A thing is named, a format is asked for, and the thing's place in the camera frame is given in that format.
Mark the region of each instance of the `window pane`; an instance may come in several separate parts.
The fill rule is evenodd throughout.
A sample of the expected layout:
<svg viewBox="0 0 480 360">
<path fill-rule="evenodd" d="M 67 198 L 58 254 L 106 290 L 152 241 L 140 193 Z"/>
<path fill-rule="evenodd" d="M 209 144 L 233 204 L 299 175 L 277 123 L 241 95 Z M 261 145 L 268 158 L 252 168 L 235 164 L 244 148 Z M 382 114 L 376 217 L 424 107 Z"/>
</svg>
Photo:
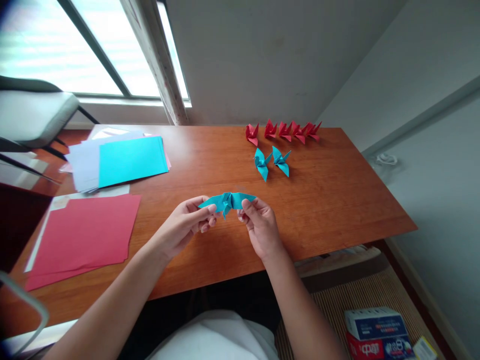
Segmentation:
<svg viewBox="0 0 480 360">
<path fill-rule="evenodd" d="M 175 72 L 176 81 L 178 83 L 178 88 L 180 90 L 181 97 L 183 99 L 189 98 L 189 93 L 187 92 L 187 86 L 185 85 L 184 74 L 180 68 L 179 55 L 177 54 L 177 48 L 175 47 L 174 36 L 172 34 L 172 29 L 170 28 L 169 17 L 167 16 L 167 9 L 165 9 L 165 4 L 163 2 L 158 2 L 158 12 L 160 13 L 160 20 L 163 26 L 163 32 L 166 37 L 166 45 L 168 46 L 168 51 L 170 51 L 171 63 L 173 65 L 173 71 Z"/>
<path fill-rule="evenodd" d="M 122 94 L 56 0 L 12 1 L 0 33 L 0 74 L 68 92 Z"/>
<path fill-rule="evenodd" d="M 132 95 L 159 97 L 159 88 L 120 0 L 73 0 Z"/>
</svg>

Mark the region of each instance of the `gray chair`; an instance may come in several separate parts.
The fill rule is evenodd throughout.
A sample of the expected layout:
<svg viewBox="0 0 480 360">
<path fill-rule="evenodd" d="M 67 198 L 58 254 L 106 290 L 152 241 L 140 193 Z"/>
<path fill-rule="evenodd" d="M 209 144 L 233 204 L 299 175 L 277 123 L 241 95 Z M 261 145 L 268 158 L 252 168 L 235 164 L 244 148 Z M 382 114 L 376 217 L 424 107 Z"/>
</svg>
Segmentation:
<svg viewBox="0 0 480 360">
<path fill-rule="evenodd" d="M 99 124 L 71 92 L 43 80 L 0 76 L 0 152 L 44 149 L 66 161 L 64 154 L 51 144 L 57 141 L 65 146 L 57 136 L 77 110 L 92 123 Z M 41 175 L 1 153 L 0 160 Z"/>
</svg>

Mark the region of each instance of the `origami crane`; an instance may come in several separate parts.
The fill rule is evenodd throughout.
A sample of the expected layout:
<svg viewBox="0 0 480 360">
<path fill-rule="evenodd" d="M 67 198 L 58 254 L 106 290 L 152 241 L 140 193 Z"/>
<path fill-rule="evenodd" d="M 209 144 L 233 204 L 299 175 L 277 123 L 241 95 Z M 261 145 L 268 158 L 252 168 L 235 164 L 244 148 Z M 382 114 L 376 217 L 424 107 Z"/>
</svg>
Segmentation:
<svg viewBox="0 0 480 360">
<path fill-rule="evenodd" d="M 226 216 L 231 209 L 241 209 L 242 208 L 242 200 L 248 199 L 249 201 L 253 201 L 256 196 L 244 194 L 241 192 L 224 192 L 222 195 L 213 196 L 209 198 L 207 201 L 198 205 L 199 208 L 205 208 L 208 205 L 215 204 L 216 205 L 216 212 L 223 212 L 223 218 L 226 220 Z"/>
<path fill-rule="evenodd" d="M 289 166 L 285 163 L 285 160 L 287 160 L 292 150 L 287 152 L 285 156 L 282 156 L 282 153 L 280 152 L 280 150 L 278 150 L 275 146 L 272 146 L 272 148 L 273 148 L 273 153 L 272 153 L 273 162 L 285 173 L 285 175 L 289 176 L 290 169 L 289 169 Z"/>
<path fill-rule="evenodd" d="M 291 135 L 296 137 L 298 140 L 300 140 L 303 143 L 303 145 L 305 145 L 305 135 L 304 135 L 305 128 L 300 129 L 300 125 L 296 124 L 295 121 L 292 121 L 291 125 L 293 129 L 291 132 Z"/>
<path fill-rule="evenodd" d="M 268 122 L 265 126 L 265 139 L 273 139 L 275 137 L 275 133 L 277 132 L 277 124 L 275 126 L 272 124 L 272 121 L 268 119 Z"/>
<path fill-rule="evenodd" d="M 292 137 L 290 136 L 290 130 L 292 129 L 292 124 L 287 127 L 286 123 L 280 121 L 280 128 L 278 129 L 278 136 L 281 138 L 287 139 L 289 142 L 292 142 Z"/>
<path fill-rule="evenodd" d="M 258 172 L 261 174 L 263 180 L 267 181 L 267 176 L 269 174 L 269 169 L 267 168 L 267 164 L 269 163 L 270 159 L 272 158 L 272 154 L 268 155 L 265 159 L 264 153 L 257 147 L 255 151 L 255 166 L 258 169 Z"/>
<path fill-rule="evenodd" d="M 307 122 L 305 127 L 302 129 L 302 132 L 306 131 L 305 136 L 309 136 L 311 138 L 314 138 L 316 142 L 318 143 L 320 141 L 320 137 L 317 135 L 317 131 L 320 128 L 320 125 L 322 125 L 322 122 L 318 124 L 317 127 L 313 125 L 311 122 Z"/>
<path fill-rule="evenodd" d="M 257 139 L 257 134 L 259 133 L 259 124 L 254 128 L 252 124 L 246 126 L 246 139 L 251 142 L 256 147 L 259 146 L 259 140 Z"/>
</svg>

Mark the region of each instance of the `person's right hand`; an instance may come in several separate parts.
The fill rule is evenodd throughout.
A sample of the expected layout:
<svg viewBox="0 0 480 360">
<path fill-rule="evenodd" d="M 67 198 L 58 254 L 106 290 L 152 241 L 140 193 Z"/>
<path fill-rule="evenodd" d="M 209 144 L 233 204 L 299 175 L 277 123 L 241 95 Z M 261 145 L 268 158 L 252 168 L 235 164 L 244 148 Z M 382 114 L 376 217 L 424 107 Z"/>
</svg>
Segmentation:
<svg viewBox="0 0 480 360">
<path fill-rule="evenodd" d="M 270 206 L 256 197 L 252 202 L 244 199 L 242 210 L 237 210 L 238 219 L 246 225 L 250 241 L 262 261 L 284 251 L 280 240 L 275 213 Z"/>
</svg>

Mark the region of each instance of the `box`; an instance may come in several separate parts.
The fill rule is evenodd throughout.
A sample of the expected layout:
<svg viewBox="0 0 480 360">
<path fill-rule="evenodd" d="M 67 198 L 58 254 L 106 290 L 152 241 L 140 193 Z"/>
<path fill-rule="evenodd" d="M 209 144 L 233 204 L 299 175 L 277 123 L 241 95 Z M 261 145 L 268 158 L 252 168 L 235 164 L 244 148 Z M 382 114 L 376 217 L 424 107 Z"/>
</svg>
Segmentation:
<svg viewBox="0 0 480 360">
<path fill-rule="evenodd" d="M 416 357 L 418 360 L 436 360 L 438 359 L 437 352 L 435 349 L 430 345 L 427 339 L 422 336 L 420 340 L 418 340 L 413 347 L 413 351 L 415 352 Z"/>
<path fill-rule="evenodd" d="M 347 331 L 346 340 L 355 360 L 416 359 L 408 335 L 361 341 Z"/>
<path fill-rule="evenodd" d="M 408 335 L 402 315 L 389 307 L 345 311 L 348 332 L 358 340 Z"/>
</svg>

